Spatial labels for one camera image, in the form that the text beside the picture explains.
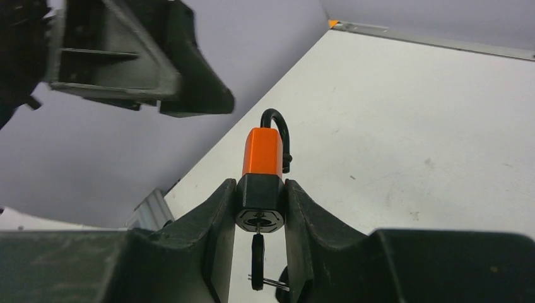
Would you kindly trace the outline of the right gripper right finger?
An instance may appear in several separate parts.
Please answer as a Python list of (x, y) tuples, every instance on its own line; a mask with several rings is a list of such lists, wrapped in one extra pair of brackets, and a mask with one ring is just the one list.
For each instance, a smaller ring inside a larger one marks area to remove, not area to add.
[(292, 302), (533, 302), (534, 241), (520, 234), (378, 229), (365, 235), (286, 182)]

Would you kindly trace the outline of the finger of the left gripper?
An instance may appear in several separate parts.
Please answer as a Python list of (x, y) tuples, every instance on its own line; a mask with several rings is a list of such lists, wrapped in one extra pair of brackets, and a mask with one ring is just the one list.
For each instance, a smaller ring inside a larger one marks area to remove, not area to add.
[(235, 98), (200, 51), (194, 11), (182, 1), (139, 0), (126, 5), (181, 76), (178, 95), (162, 100), (159, 112), (179, 118), (231, 114)]

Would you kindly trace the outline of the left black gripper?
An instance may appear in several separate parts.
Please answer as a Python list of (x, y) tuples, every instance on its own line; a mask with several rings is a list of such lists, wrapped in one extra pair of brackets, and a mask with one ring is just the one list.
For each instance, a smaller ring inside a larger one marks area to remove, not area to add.
[(20, 107), (42, 106), (32, 93), (44, 78), (53, 90), (132, 110), (175, 98), (181, 84), (125, 1), (65, 1), (60, 10), (1, 1), (2, 128)]

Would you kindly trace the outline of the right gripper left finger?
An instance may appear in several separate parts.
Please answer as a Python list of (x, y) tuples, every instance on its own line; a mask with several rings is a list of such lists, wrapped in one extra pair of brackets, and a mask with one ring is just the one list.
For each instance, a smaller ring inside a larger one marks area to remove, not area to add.
[(1, 301), (227, 302), (236, 188), (155, 232), (2, 232)]

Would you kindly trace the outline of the black head orange padlock key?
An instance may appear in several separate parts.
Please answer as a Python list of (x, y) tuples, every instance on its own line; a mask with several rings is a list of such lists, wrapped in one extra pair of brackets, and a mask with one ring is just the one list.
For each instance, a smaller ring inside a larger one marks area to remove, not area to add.
[(269, 285), (289, 292), (290, 288), (284, 282), (275, 281), (264, 277), (264, 255), (265, 242), (264, 236), (261, 234), (260, 223), (256, 226), (256, 234), (252, 238), (252, 266), (251, 274), (248, 276), (251, 281), (252, 289), (255, 291), (263, 290), (265, 285)]

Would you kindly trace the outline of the orange padlock with key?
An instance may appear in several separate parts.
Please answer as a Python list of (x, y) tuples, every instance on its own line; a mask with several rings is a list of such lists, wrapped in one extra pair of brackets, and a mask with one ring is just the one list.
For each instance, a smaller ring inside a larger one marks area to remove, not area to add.
[(283, 175), (290, 172), (290, 132), (276, 109), (262, 113), (246, 142), (237, 184), (235, 223), (244, 231), (273, 233), (285, 224), (288, 202)]

